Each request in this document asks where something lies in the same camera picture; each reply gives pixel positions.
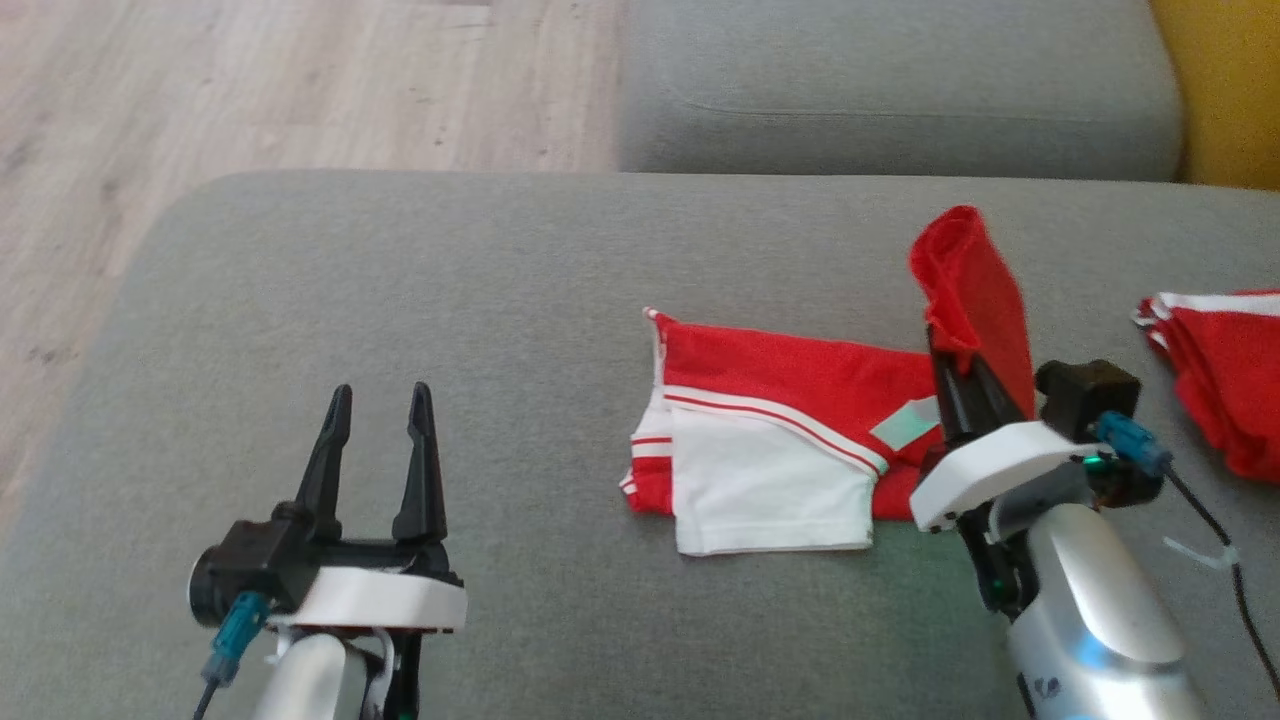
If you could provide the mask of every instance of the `gray fabric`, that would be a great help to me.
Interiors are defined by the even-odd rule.
[[[276,173],[155,227],[0,560],[6,717],[182,717],[210,633],[183,588],[291,496],[355,386],[340,518],[381,534],[415,379],[435,391],[467,630],[429,643],[424,717],[1020,717],[960,539],[878,524],[849,553],[684,559],[617,491],[650,382],[645,304],[701,323],[923,345],[908,246],[975,202],[1037,361],[1111,357],[1239,541],[1280,648],[1280,492],[1229,477],[1126,318],[1143,293],[1274,286],[1280,197],[948,178]],[[1215,716],[1262,716],[1228,578],[1171,496],[1111,514],[1184,625]],[[260,642],[211,717],[244,712]]]
[[[1178,87],[1143,0],[630,8],[625,170],[1169,179],[1178,165]]]

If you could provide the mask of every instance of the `zip tie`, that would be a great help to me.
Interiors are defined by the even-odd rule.
[[[1199,562],[1201,565],[1207,565],[1207,566],[1210,566],[1210,568],[1212,568],[1215,570],[1220,570],[1220,571],[1221,570],[1226,570],[1231,565],[1235,565],[1236,562],[1240,561],[1240,552],[1238,550],[1235,550],[1234,544],[1229,544],[1229,546],[1224,547],[1222,548],[1222,555],[1220,557],[1210,557],[1207,555],[1201,555],[1201,553],[1196,552],[1194,550],[1187,547],[1185,544],[1183,544],[1183,543],[1180,543],[1180,542],[1178,542],[1174,538],[1167,537],[1167,536],[1165,536],[1165,544],[1167,544],[1172,550],[1176,550],[1178,552],[1181,552],[1183,555],[1185,555],[1187,557],[1190,557],[1192,560]]]

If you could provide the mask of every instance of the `blue cable connector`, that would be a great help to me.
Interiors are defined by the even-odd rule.
[[[1112,410],[1098,418],[1093,434],[1153,478],[1164,475],[1174,460],[1174,454],[1160,445],[1147,428]]]
[[[200,676],[210,685],[225,688],[236,679],[239,661],[244,657],[248,643],[266,625],[271,606],[266,596],[256,592],[242,592],[232,605],[230,612],[223,620],[221,628],[210,643],[214,653],[209,656]]]

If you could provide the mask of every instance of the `sofa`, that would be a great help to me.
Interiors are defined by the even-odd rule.
[[[187,716],[210,632],[192,561],[292,497],[330,393],[355,388],[339,518],[383,536],[412,383],[435,396],[465,632],[428,642],[424,717],[1025,717],[954,534],[879,523],[846,553],[686,559],[617,488],[678,318],[924,346],[906,251],[979,206],[1034,360],[1107,357],[1240,547],[1280,647],[1280,493],[1231,477],[1128,314],[1158,290],[1280,277],[1280,196],[1050,179],[283,172],[186,197],[133,261],[0,547],[3,715]],[[1213,717],[1274,711],[1213,547],[1174,493],[1107,512],[1180,623]],[[251,648],[210,717],[246,716]]]
[[[623,170],[1169,181],[1183,152],[1146,0],[628,9]]]

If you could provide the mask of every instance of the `red stripe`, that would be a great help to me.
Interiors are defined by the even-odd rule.
[[[838,454],[841,454],[841,455],[844,455],[846,457],[852,457],[854,460],[858,460],[859,462],[867,465],[868,468],[870,468],[872,474],[874,474],[877,478],[879,477],[879,468],[877,468],[876,464],[872,462],[870,460],[867,460],[865,457],[863,457],[861,455],[858,455],[856,452],[850,452],[850,451],[845,450],[844,447],[840,447],[837,445],[832,445],[832,442],[828,441],[827,438],[819,436],[818,433],[813,432],[812,429],[806,428],[805,425],[801,425],[796,420],[792,420],[791,418],[787,418],[786,415],[778,415],[777,413],[771,413],[768,410],[762,410],[759,407],[751,407],[749,405],[722,405],[719,402],[708,402],[705,400],[694,400],[692,397],[680,397],[678,395],[664,395],[663,397],[666,397],[667,400],[675,400],[675,401],[678,401],[678,402],[687,402],[690,405],[701,405],[704,407],[717,407],[719,410],[735,410],[735,411],[740,411],[740,413],[753,413],[755,415],[765,415],[768,418],[773,418],[774,420],[782,420],[783,423],[786,423],[786,424],[788,424],[788,425],[791,425],[791,427],[794,427],[796,429],[803,430],[806,436],[809,436],[813,439],[820,442],[822,445],[824,445],[824,446],[835,450],[836,452],[838,452]]]

